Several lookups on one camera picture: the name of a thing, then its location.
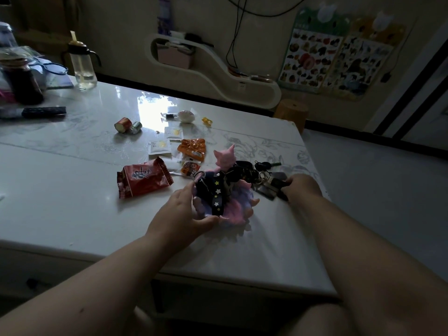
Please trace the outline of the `white curved wall shelf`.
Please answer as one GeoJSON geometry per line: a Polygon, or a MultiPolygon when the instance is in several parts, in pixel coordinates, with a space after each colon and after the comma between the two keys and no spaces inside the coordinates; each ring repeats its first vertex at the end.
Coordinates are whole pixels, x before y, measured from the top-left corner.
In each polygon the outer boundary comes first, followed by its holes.
{"type": "Polygon", "coordinates": [[[144,39],[144,53],[163,87],[260,109],[273,109],[282,97],[274,81],[263,82],[230,73],[218,54],[204,44],[153,33],[144,39]],[[159,63],[157,43],[179,48],[185,46],[195,51],[191,68],[182,69],[159,63]]]}

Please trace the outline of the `person's right forearm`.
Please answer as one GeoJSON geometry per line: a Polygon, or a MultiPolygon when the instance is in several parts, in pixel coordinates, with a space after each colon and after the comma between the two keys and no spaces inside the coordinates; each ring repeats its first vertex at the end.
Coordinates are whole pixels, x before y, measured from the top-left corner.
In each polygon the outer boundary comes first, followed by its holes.
{"type": "Polygon", "coordinates": [[[448,336],[448,283],[322,195],[285,193],[362,336],[448,336]]]}

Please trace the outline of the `pink purple cat-shaped tray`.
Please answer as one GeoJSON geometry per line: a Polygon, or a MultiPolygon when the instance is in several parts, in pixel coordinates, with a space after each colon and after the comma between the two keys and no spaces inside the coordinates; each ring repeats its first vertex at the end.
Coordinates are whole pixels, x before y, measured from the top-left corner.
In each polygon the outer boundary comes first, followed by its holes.
{"type": "Polygon", "coordinates": [[[226,150],[214,150],[216,168],[199,171],[194,177],[193,207],[200,218],[215,215],[224,225],[246,224],[254,214],[259,199],[254,198],[251,184],[226,180],[226,172],[235,164],[235,145],[226,150]]]}

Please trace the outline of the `person's left forearm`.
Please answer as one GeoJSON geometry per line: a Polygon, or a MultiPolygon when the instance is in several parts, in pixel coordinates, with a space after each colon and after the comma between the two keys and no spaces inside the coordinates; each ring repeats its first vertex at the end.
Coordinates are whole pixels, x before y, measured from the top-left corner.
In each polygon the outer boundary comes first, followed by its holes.
{"type": "Polygon", "coordinates": [[[0,318],[0,336],[168,336],[137,307],[144,288],[180,248],[140,237],[0,318]]]}

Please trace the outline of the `dark glass jar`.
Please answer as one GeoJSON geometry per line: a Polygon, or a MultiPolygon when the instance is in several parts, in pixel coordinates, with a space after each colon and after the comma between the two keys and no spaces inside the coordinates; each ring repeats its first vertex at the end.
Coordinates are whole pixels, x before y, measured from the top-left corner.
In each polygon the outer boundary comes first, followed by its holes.
{"type": "Polygon", "coordinates": [[[0,69],[18,103],[34,106],[44,101],[42,91],[26,58],[0,60],[0,69]]]}

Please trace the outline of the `person's left hand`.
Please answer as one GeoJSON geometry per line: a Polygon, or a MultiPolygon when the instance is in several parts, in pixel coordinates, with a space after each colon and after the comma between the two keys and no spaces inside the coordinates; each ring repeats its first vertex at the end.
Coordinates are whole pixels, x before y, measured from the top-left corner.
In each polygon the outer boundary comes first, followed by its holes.
{"type": "Polygon", "coordinates": [[[146,236],[154,240],[168,256],[187,248],[203,234],[195,234],[192,220],[194,182],[175,191],[151,220],[146,236]]]}

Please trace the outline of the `fruit picture wall poster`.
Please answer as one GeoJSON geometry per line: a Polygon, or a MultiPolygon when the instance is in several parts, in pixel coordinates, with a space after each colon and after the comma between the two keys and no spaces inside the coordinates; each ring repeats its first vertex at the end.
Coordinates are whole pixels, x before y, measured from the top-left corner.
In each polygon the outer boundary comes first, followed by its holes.
{"type": "Polygon", "coordinates": [[[298,11],[277,79],[280,88],[317,94],[350,29],[350,17],[337,13],[337,5],[298,11]]]}

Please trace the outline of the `red small roll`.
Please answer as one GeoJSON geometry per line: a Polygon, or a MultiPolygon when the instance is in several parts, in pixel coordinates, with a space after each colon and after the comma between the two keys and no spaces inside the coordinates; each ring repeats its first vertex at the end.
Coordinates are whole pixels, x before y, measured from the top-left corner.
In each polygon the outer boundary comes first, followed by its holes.
{"type": "Polygon", "coordinates": [[[123,117],[118,122],[114,124],[115,130],[118,133],[126,133],[131,127],[133,123],[129,118],[123,117]]]}

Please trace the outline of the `animal picture wall poster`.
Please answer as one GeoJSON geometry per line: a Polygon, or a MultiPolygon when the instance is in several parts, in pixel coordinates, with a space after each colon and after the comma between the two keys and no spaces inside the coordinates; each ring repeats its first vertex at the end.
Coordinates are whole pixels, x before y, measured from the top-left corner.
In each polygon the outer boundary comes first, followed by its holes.
{"type": "Polygon", "coordinates": [[[378,72],[403,40],[406,26],[382,11],[376,17],[352,20],[321,92],[325,95],[360,100],[375,81],[378,72]]]}

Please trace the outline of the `bunch of keys with fobs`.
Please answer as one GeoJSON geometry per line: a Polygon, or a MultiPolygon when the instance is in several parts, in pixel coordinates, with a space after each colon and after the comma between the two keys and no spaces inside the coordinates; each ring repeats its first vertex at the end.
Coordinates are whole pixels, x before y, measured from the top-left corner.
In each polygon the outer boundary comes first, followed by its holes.
{"type": "Polygon", "coordinates": [[[226,172],[226,180],[236,183],[238,180],[244,180],[252,187],[265,186],[275,193],[279,199],[288,202],[288,197],[282,189],[288,187],[290,182],[282,180],[272,175],[270,170],[273,167],[281,166],[281,162],[269,163],[258,162],[252,164],[248,161],[236,161],[235,164],[226,172]]]}

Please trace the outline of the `person's right hand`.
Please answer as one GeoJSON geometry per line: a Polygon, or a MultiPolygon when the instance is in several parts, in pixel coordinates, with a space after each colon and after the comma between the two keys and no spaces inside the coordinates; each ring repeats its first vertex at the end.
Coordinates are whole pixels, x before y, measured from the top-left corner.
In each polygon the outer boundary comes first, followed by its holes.
{"type": "Polygon", "coordinates": [[[310,203],[323,197],[322,191],[313,177],[306,174],[294,174],[292,176],[296,176],[298,181],[298,194],[294,201],[288,201],[290,204],[306,208],[310,203]]]}

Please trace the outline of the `orange snack packet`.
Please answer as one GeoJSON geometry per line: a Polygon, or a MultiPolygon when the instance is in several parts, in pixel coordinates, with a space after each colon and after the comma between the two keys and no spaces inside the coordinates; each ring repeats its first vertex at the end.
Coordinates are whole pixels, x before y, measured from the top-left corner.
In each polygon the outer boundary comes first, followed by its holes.
{"type": "Polygon", "coordinates": [[[203,138],[183,139],[177,147],[177,151],[199,162],[203,162],[206,156],[206,141],[203,138]]]}

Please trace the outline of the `red snack packet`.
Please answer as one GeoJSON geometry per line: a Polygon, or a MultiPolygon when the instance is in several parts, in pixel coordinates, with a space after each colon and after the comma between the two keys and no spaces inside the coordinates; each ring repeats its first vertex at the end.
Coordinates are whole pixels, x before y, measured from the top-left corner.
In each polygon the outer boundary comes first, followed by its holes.
{"type": "Polygon", "coordinates": [[[162,158],[149,160],[141,164],[124,166],[116,174],[119,199],[142,196],[174,183],[162,158]]]}

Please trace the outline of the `black remote control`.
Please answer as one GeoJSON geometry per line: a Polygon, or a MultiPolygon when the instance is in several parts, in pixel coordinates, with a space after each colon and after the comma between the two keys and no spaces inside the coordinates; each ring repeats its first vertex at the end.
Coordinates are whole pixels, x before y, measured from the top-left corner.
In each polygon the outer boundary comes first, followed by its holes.
{"type": "Polygon", "coordinates": [[[66,107],[24,107],[0,109],[0,119],[47,119],[63,117],[66,107]]]}

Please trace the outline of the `white sachet with yellow mark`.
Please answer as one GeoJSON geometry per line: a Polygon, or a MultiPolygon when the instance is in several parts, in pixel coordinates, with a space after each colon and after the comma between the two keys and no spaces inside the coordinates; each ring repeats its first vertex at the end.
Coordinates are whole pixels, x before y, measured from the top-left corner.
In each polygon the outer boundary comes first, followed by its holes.
{"type": "Polygon", "coordinates": [[[171,154],[172,147],[171,141],[164,139],[158,141],[151,141],[148,145],[148,155],[160,155],[160,154],[171,154]]]}

